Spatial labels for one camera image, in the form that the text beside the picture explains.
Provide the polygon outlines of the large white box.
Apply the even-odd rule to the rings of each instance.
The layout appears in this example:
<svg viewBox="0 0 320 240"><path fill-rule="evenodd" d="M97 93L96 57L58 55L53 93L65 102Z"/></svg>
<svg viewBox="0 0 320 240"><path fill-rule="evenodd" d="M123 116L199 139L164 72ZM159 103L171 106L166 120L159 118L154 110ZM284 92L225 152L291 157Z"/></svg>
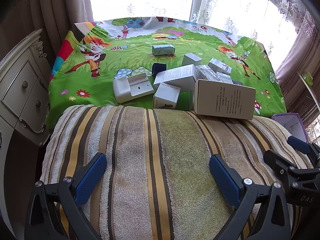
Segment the large white box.
<svg viewBox="0 0 320 240"><path fill-rule="evenodd" d="M194 111L198 115L253 119L255 89L209 80L197 80Z"/></svg>

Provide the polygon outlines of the medicine box red figure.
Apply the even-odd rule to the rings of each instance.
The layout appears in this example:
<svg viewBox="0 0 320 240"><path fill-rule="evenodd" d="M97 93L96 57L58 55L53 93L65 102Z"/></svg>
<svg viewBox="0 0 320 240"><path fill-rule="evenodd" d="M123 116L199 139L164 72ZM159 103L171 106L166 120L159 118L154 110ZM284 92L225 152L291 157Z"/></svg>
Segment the medicine box red figure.
<svg viewBox="0 0 320 240"><path fill-rule="evenodd" d="M225 63L212 58L209 62L208 62L208 66L214 71L214 72L220 72L226 75L230 75L232 68L228 65L226 65Z"/></svg>

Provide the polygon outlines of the medicine box tall white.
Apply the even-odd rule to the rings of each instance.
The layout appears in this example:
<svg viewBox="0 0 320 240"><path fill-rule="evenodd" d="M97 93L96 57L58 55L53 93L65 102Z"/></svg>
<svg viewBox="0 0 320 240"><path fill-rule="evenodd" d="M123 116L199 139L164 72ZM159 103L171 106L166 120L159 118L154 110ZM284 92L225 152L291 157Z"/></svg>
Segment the medicine box tall white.
<svg viewBox="0 0 320 240"><path fill-rule="evenodd" d="M209 80L233 84L231 77L227 74L214 72L208 65L195 66L196 80Z"/></svg>

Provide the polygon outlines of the white text box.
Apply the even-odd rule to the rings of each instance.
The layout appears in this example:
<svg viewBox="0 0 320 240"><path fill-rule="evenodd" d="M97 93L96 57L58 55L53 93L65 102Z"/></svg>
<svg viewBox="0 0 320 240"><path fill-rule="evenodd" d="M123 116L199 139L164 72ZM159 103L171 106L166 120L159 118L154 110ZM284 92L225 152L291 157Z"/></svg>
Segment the white text box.
<svg viewBox="0 0 320 240"><path fill-rule="evenodd" d="M180 87L181 92L190 92L195 88L195 66L193 64L169 69L156 75L153 86L158 88L161 83Z"/></svg>

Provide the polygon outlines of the JI YIN MUSIC white box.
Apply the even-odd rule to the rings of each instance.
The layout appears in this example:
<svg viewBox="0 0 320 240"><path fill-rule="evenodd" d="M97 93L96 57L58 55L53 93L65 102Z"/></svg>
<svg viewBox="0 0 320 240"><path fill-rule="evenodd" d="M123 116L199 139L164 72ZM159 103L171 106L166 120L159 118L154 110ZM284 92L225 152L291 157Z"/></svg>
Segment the JI YIN MUSIC white box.
<svg viewBox="0 0 320 240"><path fill-rule="evenodd" d="M180 91L180 87L161 83L153 96L153 107L155 109L175 109Z"/></svg>

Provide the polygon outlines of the navy blue box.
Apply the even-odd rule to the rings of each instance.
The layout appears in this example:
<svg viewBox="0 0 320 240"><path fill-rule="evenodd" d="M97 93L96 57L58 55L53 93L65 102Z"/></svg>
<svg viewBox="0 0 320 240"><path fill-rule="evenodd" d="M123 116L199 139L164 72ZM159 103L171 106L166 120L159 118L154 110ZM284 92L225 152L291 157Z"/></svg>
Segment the navy blue box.
<svg viewBox="0 0 320 240"><path fill-rule="evenodd" d="M167 65L165 63L155 62L152 65L152 77L155 78L158 73L166 70L167 70Z"/></svg>

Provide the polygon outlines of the purple storage box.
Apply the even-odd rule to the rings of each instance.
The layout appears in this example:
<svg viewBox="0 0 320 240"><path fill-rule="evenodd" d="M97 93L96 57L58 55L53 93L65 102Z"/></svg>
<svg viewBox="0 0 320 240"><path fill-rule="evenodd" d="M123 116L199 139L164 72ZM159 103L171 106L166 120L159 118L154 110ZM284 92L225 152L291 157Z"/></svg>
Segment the purple storage box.
<svg viewBox="0 0 320 240"><path fill-rule="evenodd" d="M294 137L309 142L303 122L297 113L274 114L271 119L285 127Z"/></svg>

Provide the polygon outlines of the white shelf with green item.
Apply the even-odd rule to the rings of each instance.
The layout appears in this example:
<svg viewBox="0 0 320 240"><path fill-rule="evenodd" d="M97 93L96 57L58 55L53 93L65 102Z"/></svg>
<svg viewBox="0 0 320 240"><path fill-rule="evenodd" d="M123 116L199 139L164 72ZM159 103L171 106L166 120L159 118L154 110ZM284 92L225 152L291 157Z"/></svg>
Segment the white shelf with green item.
<svg viewBox="0 0 320 240"><path fill-rule="evenodd" d="M319 97L313 89L312 76L307 72L298 73L298 76L305 87L305 91L299 96L302 99L299 112L305 128L308 128L319 116Z"/></svg>

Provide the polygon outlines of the striped towel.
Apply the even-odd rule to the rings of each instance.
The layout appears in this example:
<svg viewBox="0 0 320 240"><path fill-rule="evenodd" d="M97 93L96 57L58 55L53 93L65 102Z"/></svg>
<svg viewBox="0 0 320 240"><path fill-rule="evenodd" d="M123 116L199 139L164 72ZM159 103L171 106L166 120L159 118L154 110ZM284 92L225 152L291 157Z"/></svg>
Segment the striped towel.
<svg viewBox="0 0 320 240"><path fill-rule="evenodd" d="M288 143L272 119L249 121L194 112L77 105L57 122L41 180L58 183L106 155L107 168L81 208L102 239L213 239L233 209L209 170L218 154L242 178L271 185L276 174L263 160L274 150L298 168L306 155Z"/></svg>

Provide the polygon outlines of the white plastic holder tray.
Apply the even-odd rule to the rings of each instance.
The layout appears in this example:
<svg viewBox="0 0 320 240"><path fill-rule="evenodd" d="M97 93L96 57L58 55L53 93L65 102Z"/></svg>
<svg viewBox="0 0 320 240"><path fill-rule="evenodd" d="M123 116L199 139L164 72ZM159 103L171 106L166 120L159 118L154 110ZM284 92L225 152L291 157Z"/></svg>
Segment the white plastic holder tray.
<svg viewBox="0 0 320 240"><path fill-rule="evenodd" d="M155 92L146 73L115 79L113 81L113 91L118 103L131 101Z"/></svg>

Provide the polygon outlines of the white dresser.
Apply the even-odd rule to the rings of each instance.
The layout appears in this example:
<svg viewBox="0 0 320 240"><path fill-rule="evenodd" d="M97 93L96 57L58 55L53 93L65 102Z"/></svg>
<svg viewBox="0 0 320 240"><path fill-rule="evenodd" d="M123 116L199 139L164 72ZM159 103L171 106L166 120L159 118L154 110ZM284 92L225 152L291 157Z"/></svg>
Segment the white dresser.
<svg viewBox="0 0 320 240"><path fill-rule="evenodd" d="M50 137L51 67L35 30L1 60L1 218L12 234L24 232L39 150Z"/></svg>

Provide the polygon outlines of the white lace curtain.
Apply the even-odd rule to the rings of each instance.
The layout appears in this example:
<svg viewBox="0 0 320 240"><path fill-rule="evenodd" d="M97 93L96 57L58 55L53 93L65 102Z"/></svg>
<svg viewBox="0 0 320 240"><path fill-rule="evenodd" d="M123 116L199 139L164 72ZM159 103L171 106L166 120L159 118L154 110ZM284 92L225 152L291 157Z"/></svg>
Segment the white lace curtain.
<svg viewBox="0 0 320 240"><path fill-rule="evenodd" d="M307 12L301 0L193 0L190 20L274 49L292 46Z"/></svg>

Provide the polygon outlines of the silver white cube box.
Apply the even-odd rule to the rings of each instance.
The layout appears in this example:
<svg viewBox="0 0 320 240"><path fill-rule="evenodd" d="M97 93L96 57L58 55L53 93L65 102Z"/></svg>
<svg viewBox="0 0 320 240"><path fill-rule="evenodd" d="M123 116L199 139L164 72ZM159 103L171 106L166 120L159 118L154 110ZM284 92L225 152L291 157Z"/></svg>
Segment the silver white cube box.
<svg viewBox="0 0 320 240"><path fill-rule="evenodd" d="M198 65L201 65L201 62L202 62L202 59L199 56L197 56L197 55L195 55L193 53L186 53L183 56L183 60L182 60L181 66L187 66L187 65L190 65L190 64L198 66Z"/></svg>

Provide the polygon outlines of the cartoon green tablecloth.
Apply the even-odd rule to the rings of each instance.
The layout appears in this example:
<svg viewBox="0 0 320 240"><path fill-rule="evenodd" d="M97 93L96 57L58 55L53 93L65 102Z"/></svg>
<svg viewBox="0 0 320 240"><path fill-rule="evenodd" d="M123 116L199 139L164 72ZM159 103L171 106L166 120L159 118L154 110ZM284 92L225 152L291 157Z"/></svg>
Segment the cartoon green tablecloth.
<svg viewBox="0 0 320 240"><path fill-rule="evenodd" d="M159 44L172 44L175 53L153 55L152 46ZM255 40L174 18L128 17L77 23L67 33L50 75L48 129L70 106L116 105L114 79L140 73L151 77L155 62L179 67L186 53L204 64L215 58L230 66L234 81L256 90L255 115L286 112L267 53Z"/></svg>

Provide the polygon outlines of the beige curtain left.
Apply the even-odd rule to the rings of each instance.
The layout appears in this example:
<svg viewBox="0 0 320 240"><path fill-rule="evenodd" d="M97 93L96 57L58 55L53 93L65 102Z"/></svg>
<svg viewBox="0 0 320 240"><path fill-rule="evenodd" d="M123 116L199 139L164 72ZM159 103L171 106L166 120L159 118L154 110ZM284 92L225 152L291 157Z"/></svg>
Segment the beige curtain left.
<svg viewBox="0 0 320 240"><path fill-rule="evenodd" d="M44 51L53 64L72 25L92 20L90 0L1 0L1 57L42 29Z"/></svg>

